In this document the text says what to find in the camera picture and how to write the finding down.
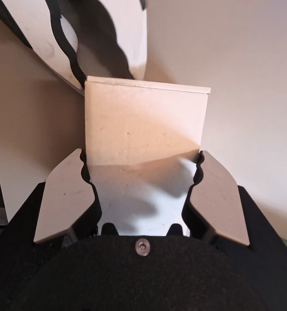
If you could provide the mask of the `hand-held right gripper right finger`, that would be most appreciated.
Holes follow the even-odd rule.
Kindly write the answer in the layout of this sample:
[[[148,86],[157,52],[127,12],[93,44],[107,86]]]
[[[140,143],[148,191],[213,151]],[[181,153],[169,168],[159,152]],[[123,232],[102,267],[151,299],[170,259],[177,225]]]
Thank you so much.
[[[222,237],[250,245],[237,182],[206,150],[199,153],[182,220],[191,238],[213,243]]]

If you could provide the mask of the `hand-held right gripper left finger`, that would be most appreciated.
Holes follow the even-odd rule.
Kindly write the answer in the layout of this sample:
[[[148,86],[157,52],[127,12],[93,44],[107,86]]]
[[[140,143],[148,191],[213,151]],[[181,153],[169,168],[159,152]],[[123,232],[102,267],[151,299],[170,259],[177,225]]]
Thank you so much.
[[[39,244],[66,235],[75,243],[97,235],[101,217],[85,151],[76,149],[46,179],[33,241]]]

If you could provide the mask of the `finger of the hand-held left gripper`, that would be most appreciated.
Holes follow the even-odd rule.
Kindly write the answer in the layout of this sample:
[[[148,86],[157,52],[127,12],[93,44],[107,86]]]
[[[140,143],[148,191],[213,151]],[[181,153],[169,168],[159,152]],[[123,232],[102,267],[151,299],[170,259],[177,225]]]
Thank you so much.
[[[115,78],[143,80],[147,63],[147,1],[93,1],[99,57]]]
[[[3,4],[37,56],[84,95],[86,75],[78,64],[77,36],[61,15],[59,1],[6,0]]]

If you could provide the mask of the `white cardboard box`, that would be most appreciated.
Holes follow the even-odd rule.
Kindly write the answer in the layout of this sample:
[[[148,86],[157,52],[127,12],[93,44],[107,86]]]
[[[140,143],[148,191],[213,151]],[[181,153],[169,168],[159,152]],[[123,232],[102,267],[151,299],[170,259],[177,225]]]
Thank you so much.
[[[87,166],[102,208],[101,228],[166,235],[196,172],[209,87],[88,76]]]

